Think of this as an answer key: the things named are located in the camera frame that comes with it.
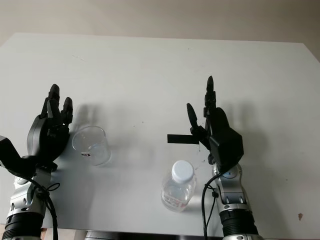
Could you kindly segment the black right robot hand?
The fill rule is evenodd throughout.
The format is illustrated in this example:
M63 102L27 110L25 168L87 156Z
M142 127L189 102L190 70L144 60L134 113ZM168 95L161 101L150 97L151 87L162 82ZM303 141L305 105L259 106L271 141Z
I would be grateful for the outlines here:
M208 77L206 94L204 96L203 117L205 118L205 127L198 125L196 113L190 103L186 104L186 108L193 139L196 140L196 142L202 143L210 151L210 137L222 129L230 127L225 112L222 108L216 106L216 92L214 90L214 80L212 76Z

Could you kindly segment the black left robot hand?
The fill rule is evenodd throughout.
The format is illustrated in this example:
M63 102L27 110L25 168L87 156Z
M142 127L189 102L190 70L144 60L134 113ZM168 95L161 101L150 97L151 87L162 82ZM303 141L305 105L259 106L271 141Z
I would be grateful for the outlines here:
M36 116L27 135L27 152L37 159L36 167L52 172L54 161L65 150L70 138L69 125L73 120L73 101L67 97L59 110L60 88L53 84L45 98L41 113Z

